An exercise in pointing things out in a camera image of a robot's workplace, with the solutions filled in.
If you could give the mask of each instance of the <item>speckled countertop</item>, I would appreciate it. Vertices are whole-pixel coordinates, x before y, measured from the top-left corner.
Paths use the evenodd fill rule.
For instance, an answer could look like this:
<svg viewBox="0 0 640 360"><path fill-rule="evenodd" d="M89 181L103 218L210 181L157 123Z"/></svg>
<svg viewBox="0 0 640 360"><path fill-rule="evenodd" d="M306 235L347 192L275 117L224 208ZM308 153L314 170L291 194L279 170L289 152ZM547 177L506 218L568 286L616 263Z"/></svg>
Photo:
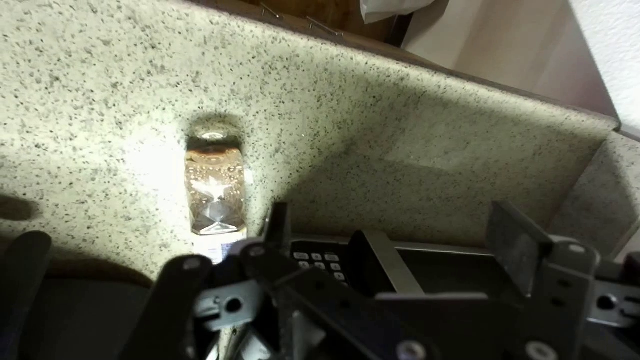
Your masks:
<svg viewBox="0 0 640 360"><path fill-rule="evenodd" d="M0 232L61 258L189 252L184 148L211 119L241 134L250 233L283 199L301 232L471 245L491 199L547 224L617 126L184 3L0 3L0 193L37 208Z"/></svg>

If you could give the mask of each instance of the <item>granite countertop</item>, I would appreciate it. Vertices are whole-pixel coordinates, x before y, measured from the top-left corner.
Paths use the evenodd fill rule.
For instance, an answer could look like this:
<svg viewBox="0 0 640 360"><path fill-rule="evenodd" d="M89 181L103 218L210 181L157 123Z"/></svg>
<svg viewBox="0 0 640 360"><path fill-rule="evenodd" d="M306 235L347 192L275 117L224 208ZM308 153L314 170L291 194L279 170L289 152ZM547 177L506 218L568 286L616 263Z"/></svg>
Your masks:
<svg viewBox="0 0 640 360"><path fill-rule="evenodd" d="M0 234L47 231L58 258L154 276L189 252L184 149L219 122L250 234L288 200L299 232L460 245L492 199L547 225L618 126L191 4L1 3L0 195L36 211Z"/></svg>

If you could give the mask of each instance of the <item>button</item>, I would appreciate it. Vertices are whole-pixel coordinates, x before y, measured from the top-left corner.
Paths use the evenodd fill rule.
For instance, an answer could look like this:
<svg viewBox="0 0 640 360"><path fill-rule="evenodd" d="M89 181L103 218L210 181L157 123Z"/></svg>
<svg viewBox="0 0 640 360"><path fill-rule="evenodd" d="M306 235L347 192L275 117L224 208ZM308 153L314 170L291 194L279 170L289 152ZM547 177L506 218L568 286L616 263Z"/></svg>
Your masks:
<svg viewBox="0 0 640 360"><path fill-rule="evenodd" d="M294 252L293 258L298 260L309 260L309 254L305 254L304 252Z"/></svg>

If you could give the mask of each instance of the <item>black mechanical device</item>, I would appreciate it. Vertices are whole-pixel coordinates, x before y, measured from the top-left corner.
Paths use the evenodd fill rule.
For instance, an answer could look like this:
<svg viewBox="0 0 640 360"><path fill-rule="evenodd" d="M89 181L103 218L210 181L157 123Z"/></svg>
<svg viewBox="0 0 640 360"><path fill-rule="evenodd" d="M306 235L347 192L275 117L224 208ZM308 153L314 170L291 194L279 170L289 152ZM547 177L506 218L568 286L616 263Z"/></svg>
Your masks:
<svg viewBox="0 0 640 360"><path fill-rule="evenodd" d="M205 359L218 332L242 324L274 359L639 359L640 254L603 261L494 202L486 244L519 299L370 298L289 259L289 219L275 204L260 241L235 244L219 265L169 261L120 359Z"/></svg>

